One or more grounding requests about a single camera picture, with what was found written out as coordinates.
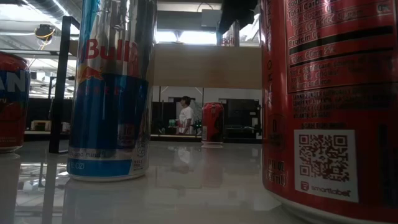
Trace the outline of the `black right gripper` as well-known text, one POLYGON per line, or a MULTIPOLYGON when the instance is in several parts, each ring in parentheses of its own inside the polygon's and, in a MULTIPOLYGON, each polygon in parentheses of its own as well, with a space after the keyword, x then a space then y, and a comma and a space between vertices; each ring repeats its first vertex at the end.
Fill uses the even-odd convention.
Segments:
POLYGON ((223 0, 217 33, 223 35, 234 22, 239 22, 240 29, 252 24, 257 4, 258 0, 223 0))

